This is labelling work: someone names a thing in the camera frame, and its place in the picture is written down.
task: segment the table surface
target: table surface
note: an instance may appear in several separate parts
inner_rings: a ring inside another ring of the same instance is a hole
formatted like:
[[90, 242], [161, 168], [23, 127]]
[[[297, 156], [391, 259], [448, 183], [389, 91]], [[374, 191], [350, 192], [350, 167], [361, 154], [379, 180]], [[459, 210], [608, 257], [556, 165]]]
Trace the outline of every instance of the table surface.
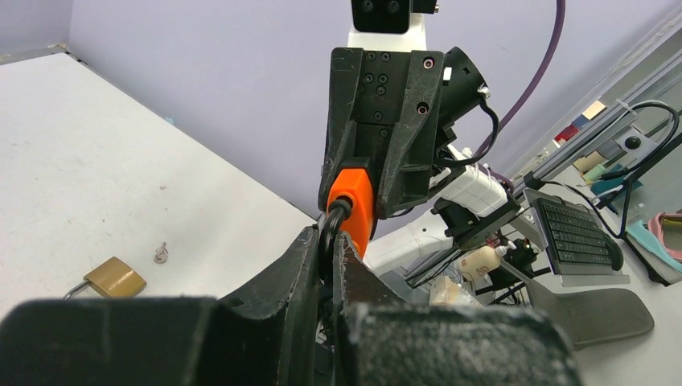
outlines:
[[140, 296], [221, 297], [314, 222], [65, 54], [2, 65], [0, 84], [0, 319], [111, 256]]
[[[576, 170], [570, 167], [564, 170], [555, 181], [571, 186], [584, 184]], [[581, 188], [588, 196], [594, 196], [589, 188]], [[568, 191], [564, 187], [548, 185], [542, 189], [544, 193], [559, 195], [563, 199], [575, 203], [585, 203], [584, 199]], [[608, 210], [602, 215], [612, 229], [618, 229], [620, 219]], [[637, 256], [623, 243], [618, 242], [623, 250], [625, 264], [623, 273], [630, 275], [629, 285], [612, 285], [635, 292], [649, 309], [654, 318], [654, 330], [642, 337], [588, 347], [576, 353], [581, 365], [585, 384], [597, 385], [668, 385], [680, 384], [682, 380], [682, 285], [664, 287], [649, 280], [646, 269]], [[541, 263], [534, 269], [548, 266], [547, 259], [538, 259]], [[595, 290], [605, 287], [582, 287], [566, 289], [561, 286], [558, 277], [544, 275], [537, 280], [555, 293], [568, 293], [584, 290]]]

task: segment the computer mouse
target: computer mouse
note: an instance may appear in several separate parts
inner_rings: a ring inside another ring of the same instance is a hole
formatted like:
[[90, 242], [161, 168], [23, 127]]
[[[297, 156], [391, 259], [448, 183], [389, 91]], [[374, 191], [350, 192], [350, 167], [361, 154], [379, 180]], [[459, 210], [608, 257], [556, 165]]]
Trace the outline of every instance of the computer mouse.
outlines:
[[604, 235], [604, 242], [606, 243], [606, 248], [609, 249], [611, 269], [619, 271], [622, 268], [622, 250], [620, 249], [620, 246], [618, 246], [614, 239], [610, 238], [608, 235]]

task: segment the padlock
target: padlock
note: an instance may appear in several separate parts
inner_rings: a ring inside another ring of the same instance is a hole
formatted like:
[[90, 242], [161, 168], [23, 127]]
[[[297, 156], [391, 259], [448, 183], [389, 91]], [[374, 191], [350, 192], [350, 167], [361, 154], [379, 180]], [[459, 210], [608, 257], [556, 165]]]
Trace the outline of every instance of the padlock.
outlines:
[[83, 277], [83, 282], [64, 295], [68, 300], [87, 286], [105, 298], [130, 298], [147, 285], [145, 279], [118, 257], [112, 257]]

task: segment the blue cloth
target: blue cloth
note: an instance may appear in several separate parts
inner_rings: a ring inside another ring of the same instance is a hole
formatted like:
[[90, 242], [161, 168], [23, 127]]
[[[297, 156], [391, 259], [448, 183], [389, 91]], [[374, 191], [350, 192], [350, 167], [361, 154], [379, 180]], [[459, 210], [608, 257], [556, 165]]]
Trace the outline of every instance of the blue cloth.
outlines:
[[638, 243], [647, 249], [647, 251], [655, 254], [664, 263], [670, 265], [675, 271], [682, 273], [682, 263], [673, 259], [668, 254], [668, 251], [661, 245], [659, 239], [644, 227], [644, 222], [642, 220], [636, 221], [627, 227], [627, 233], [629, 233], [630, 236], [633, 236]]

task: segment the black keyboard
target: black keyboard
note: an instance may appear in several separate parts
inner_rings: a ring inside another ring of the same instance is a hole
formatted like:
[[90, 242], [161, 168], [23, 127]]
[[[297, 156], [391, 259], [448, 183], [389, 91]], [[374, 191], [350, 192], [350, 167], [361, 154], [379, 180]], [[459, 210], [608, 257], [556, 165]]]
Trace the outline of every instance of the black keyboard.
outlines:
[[533, 207], [548, 233], [550, 260], [611, 265], [610, 250], [604, 241], [606, 234], [591, 214], [542, 198]]

